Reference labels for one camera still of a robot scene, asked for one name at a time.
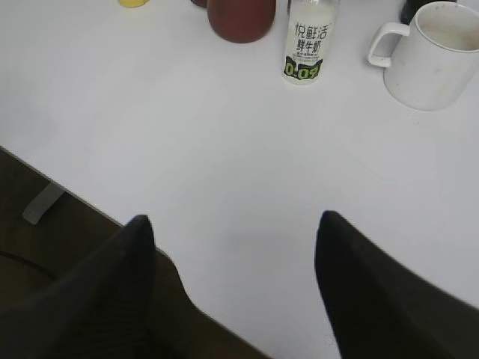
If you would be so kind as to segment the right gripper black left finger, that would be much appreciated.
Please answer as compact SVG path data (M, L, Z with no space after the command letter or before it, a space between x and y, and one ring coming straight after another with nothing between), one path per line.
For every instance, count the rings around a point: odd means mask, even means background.
M149 358L156 247L135 216L60 280L1 313L2 358Z

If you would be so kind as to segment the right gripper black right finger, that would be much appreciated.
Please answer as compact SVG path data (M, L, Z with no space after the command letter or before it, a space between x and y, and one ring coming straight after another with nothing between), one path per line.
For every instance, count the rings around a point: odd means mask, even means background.
M477 358L478 309L417 276L335 211L314 270L342 358Z

